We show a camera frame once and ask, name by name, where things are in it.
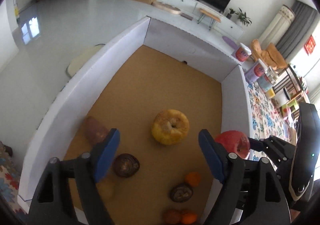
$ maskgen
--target plastic container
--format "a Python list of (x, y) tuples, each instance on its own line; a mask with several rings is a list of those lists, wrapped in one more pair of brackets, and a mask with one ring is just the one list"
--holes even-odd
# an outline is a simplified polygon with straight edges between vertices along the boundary
[(278, 75), (273, 71), (271, 67), (264, 75), (258, 78), (257, 83), (264, 93), (269, 91), (279, 81)]
[(287, 88), (283, 88), (277, 92), (274, 99), (278, 102), (278, 108), (285, 105), (290, 100), (290, 94), (288, 93)]
[(239, 47), (231, 55), (240, 62), (244, 62), (251, 55), (251, 50), (244, 44), (240, 43)]
[(275, 94), (275, 91), (273, 91), (273, 88), (271, 88), (270, 90), (268, 90), (266, 92), (266, 98), (269, 99), (269, 100), (272, 99), (275, 95), (276, 94)]
[(258, 59), (257, 62), (251, 67), (245, 74), (245, 80), (248, 83), (253, 84), (259, 77), (261, 77), (266, 71), (268, 70), (268, 67), (266, 64), (261, 60)]

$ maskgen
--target green plant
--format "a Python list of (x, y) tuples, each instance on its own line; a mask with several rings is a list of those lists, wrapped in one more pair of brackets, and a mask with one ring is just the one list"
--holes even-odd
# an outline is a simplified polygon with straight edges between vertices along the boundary
[(234, 9), (232, 9), (232, 8), (229, 8), (229, 11), (230, 11), (230, 12), (229, 12), (230, 15), (232, 15), (232, 14), (234, 14), (234, 13), (236, 12), (236, 11), (235, 11)]
[(239, 11), (236, 12), (236, 15), (238, 15), (238, 20), (242, 22), (243, 25), (248, 26), (252, 24), (252, 21), (249, 17), (247, 17), (246, 12), (242, 12), (242, 10), (239, 8)]

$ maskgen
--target tv stand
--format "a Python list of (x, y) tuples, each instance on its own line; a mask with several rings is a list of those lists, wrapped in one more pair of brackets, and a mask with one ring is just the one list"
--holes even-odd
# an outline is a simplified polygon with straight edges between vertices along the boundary
[[(244, 33), (244, 30), (236, 25), (233, 21), (227, 19), (219, 10), (199, 0), (158, 0), (172, 6), (179, 8), (183, 13), (188, 14), (196, 20), (200, 17), (200, 9), (203, 9), (215, 16), (217, 16), (221, 22), (215, 23), (212, 28), (224, 36), (227, 36), (234, 41), (238, 41)], [(210, 19), (203, 19), (207, 25), (210, 24)]]

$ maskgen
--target blue gripper pad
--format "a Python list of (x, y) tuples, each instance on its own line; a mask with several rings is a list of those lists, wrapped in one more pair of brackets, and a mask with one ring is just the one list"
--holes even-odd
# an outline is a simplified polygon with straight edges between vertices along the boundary
[(93, 166), (93, 178), (95, 182), (99, 182), (107, 174), (116, 150), (120, 143), (120, 132), (113, 128), (109, 131), (103, 142), (94, 146), (91, 151), (91, 163)]
[(225, 180), (224, 167), (219, 155), (213, 149), (212, 144), (215, 143), (213, 138), (206, 129), (203, 129), (199, 132), (198, 141), (212, 175), (223, 183)]

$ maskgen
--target screw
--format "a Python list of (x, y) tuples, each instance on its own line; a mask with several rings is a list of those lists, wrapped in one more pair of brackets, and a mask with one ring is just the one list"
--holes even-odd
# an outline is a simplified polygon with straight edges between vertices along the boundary
[(49, 159), (50, 164), (55, 164), (58, 161), (58, 158), (52, 157)]
[(232, 159), (236, 159), (238, 157), (236, 153), (229, 153), (228, 156)]
[(86, 158), (90, 157), (90, 153), (89, 152), (84, 152), (84, 153), (82, 153), (81, 157), (86, 159)]
[(267, 158), (265, 158), (265, 157), (261, 158), (261, 161), (262, 161), (263, 163), (265, 163), (265, 164), (269, 163), (269, 159), (267, 159)]

